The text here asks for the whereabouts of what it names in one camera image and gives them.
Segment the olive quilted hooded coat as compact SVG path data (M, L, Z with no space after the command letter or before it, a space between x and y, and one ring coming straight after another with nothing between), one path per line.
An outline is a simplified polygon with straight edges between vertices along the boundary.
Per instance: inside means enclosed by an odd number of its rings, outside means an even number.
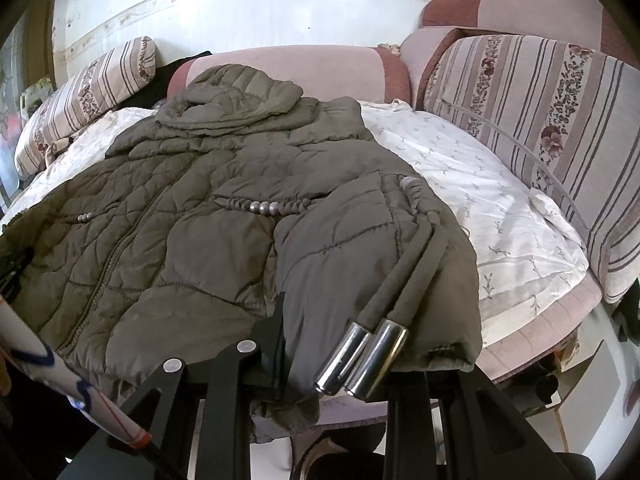
M116 402L163 360L211 359L281 308L288 385L250 407L257 442L317 421L314 378L349 324L405 328L398 372L470 370L483 345L475 250L424 177L354 99L238 64L18 214L1 292Z

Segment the white patterned bed quilt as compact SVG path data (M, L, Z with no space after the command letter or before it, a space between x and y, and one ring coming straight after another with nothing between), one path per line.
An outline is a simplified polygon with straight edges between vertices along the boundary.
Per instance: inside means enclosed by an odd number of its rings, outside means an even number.
M587 272L559 208L508 176L465 132L405 104L358 103L374 140L424 177L476 253L482 347L529 321Z

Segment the black garment behind bolster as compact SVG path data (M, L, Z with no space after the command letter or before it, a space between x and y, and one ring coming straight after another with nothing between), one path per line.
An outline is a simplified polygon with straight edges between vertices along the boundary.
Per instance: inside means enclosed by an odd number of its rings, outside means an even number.
M190 63L197 58L211 54L212 52L210 51L204 51L187 58L178 58L174 62L157 67L153 79L146 86L125 101L117 104L113 110L121 110L126 107L152 108L157 102L167 98L169 84L175 72L178 72L183 65L189 67Z

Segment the striped floral cushion right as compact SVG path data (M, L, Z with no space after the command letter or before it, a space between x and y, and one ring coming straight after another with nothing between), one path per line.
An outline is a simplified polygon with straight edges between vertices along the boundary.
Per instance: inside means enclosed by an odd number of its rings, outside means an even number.
M639 276L636 68L549 38L469 36L445 50L416 104L552 197L604 299L622 299Z

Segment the striped floral pillow left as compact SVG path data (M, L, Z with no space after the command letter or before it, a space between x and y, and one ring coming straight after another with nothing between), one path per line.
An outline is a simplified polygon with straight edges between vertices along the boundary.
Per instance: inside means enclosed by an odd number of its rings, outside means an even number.
M109 50L62 84L26 122L15 169L26 180L44 168L46 151L143 89L156 70L155 44L138 37Z

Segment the pink bolster cushion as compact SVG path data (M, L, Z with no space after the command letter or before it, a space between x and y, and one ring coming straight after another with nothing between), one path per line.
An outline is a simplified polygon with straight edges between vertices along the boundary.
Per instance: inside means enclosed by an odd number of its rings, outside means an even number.
M329 101L350 96L358 101L411 101L408 68L382 47L281 46L200 56L180 65L168 84L171 98L200 73L224 64L257 68L277 80L290 80L305 96Z

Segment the pink cushion corner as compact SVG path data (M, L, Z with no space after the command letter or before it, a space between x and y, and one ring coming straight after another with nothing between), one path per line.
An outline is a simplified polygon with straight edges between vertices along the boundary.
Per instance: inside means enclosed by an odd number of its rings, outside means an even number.
M427 26L410 34L400 46L400 59L408 70L411 105L422 110L426 85L445 51L464 37L460 28Z

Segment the pink red cushion upper right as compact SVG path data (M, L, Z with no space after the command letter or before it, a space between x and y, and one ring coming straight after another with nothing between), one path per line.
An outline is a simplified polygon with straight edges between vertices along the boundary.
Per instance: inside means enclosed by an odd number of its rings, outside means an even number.
M432 0L424 6L420 25L550 38L639 66L638 56L599 0Z

